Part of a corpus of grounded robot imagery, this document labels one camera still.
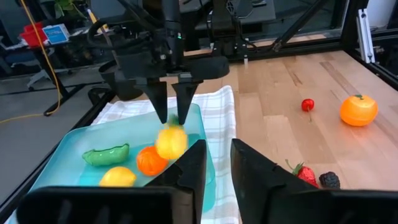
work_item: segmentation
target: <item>red object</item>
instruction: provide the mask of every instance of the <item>red object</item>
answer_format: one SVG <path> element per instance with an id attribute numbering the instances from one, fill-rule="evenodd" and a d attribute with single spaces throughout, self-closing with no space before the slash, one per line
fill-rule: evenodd
<path id="1" fill-rule="evenodd" d="M 137 155 L 137 167 L 147 176 L 160 174 L 167 166 L 168 160 L 161 158 L 155 146 L 148 146 Z"/>
<path id="2" fill-rule="evenodd" d="M 37 29 L 37 32 L 39 33 L 39 37 L 42 40 L 42 42 L 47 40 L 47 37 L 45 36 L 44 31 L 43 31 L 43 23 L 36 22 L 35 27 Z M 29 47 L 40 46 L 39 40 L 36 36 L 35 30 L 32 25 L 28 25 L 28 26 L 24 27 L 24 32 L 21 33 L 21 37 L 26 40 Z"/>
<path id="3" fill-rule="evenodd" d="M 315 106 L 315 102 L 312 99 L 305 99 L 301 102 L 301 109 L 309 112 Z"/>
<path id="4" fill-rule="evenodd" d="M 303 166 L 304 163 L 298 164 L 294 169 L 289 165 L 288 160 L 286 159 L 287 165 L 293 170 L 292 174 L 296 177 L 306 181 L 309 184 L 312 184 L 314 187 L 319 188 L 317 184 L 317 179 L 315 178 L 315 173 L 311 170 L 311 168 L 307 166 Z"/>

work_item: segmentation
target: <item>office chair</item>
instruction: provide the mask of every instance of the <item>office chair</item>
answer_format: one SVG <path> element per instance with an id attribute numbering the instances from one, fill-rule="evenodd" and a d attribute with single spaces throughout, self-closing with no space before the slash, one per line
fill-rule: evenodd
<path id="1" fill-rule="evenodd" d="M 15 9 L 0 8 L 0 22 L 2 22 L 4 29 L 6 30 L 13 44 L 19 44 L 21 42 L 19 35 L 23 33 L 24 27 L 30 24 L 29 18 L 27 17 L 23 7 L 17 7 Z M 5 50 L 7 50 L 8 48 L 1 42 L 1 39 L 0 39 L 0 47 Z M 47 55 L 50 56 L 54 52 L 55 52 L 54 49 L 48 49 Z M 9 65 L 11 65 L 11 68 L 17 64 L 24 64 L 27 66 L 33 66 L 33 65 L 40 66 L 40 63 L 38 60 L 36 60 L 36 57 L 33 54 L 33 52 L 30 51 L 10 54 L 4 58 L 4 61 Z M 56 73 L 67 72 L 67 71 L 68 69 L 66 68 L 55 70 Z M 40 67 L 40 71 L 31 76 L 29 83 L 27 84 L 28 89 L 34 90 L 32 85 L 37 81 L 41 80 L 42 78 L 49 79 L 49 75 L 50 74 L 47 74 L 47 72 Z"/>

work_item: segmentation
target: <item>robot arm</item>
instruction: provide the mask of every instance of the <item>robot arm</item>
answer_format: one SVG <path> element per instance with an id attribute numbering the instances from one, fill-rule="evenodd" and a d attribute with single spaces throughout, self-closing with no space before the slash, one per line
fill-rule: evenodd
<path id="1" fill-rule="evenodd" d="M 227 58 L 184 60 L 177 0 L 144 1 L 142 7 L 127 0 L 113 1 L 117 1 L 123 10 L 117 13 L 118 16 L 101 18 L 93 24 L 88 32 L 88 42 L 94 47 L 116 52 L 116 61 L 125 79 L 136 81 L 135 87 L 148 96 L 162 123 L 167 121 L 167 85 L 160 78 L 177 76 L 178 83 L 172 87 L 177 94 L 179 122 L 184 124 L 198 85 L 203 80 L 220 78 L 229 73 Z M 91 2 L 93 9 L 96 2 Z M 115 42 L 112 46 L 98 43 L 94 35 L 104 24 L 124 26 L 133 35 L 127 41 Z"/>

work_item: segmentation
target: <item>wooden tabletop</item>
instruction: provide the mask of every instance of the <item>wooden tabletop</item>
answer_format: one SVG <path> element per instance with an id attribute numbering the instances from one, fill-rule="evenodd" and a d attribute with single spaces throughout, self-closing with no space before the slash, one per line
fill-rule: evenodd
<path id="1" fill-rule="evenodd" d="M 197 93 L 232 87 L 237 138 L 285 169 L 288 159 L 304 162 L 316 175 L 336 172 L 344 189 L 398 190 L 398 92 L 349 55 L 256 60 L 230 70 L 223 78 L 205 80 Z M 168 92 L 175 96 L 170 85 Z M 379 105 L 377 118 L 364 128 L 339 117 L 341 102 L 355 94 L 369 95 Z M 305 98 L 315 100 L 312 121 L 300 108 Z"/>

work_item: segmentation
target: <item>yellow plastic lemon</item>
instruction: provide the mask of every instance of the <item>yellow plastic lemon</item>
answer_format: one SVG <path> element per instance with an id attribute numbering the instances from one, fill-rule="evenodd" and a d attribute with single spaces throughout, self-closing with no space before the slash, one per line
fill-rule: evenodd
<path id="1" fill-rule="evenodd" d="M 101 187 L 132 187 L 136 175 L 126 167 L 113 167 L 108 170 L 99 182 Z"/>
<path id="2" fill-rule="evenodd" d="M 163 159 L 178 159 L 188 149 L 188 136 L 178 123 L 178 116 L 172 114 L 159 132 L 156 143 L 156 152 Z"/>

